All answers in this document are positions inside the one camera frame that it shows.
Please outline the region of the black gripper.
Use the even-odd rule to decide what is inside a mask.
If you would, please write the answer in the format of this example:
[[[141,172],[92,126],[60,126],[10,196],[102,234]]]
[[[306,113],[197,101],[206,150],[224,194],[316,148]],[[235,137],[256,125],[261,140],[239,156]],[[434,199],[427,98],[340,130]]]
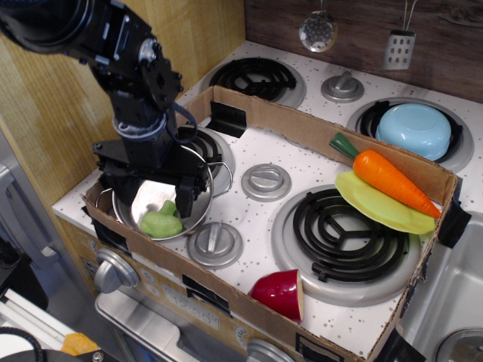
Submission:
[[[92,145],[105,185],[125,205],[132,205],[143,180],[173,185],[180,217],[190,217],[200,189],[208,187],[208,165],[187,148],[191,139],[178,135],[177,119],[159,116],[148,127],[113,122],[120,138]]]

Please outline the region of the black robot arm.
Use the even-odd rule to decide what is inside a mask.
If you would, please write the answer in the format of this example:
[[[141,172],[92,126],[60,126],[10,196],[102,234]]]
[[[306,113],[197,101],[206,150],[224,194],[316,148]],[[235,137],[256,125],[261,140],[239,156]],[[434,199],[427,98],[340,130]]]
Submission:
[[[181,76],[164,58],[152,29],[117,1],[3,1],[1,30],[37,54],[62,54],[90,68],[109,96],[117,140],[95,143],[98,167],[124,204],[144,180],[175,188],[182,217],[208,187],[208,165],[188,150],[177,116],[191,114],[176,99]]]

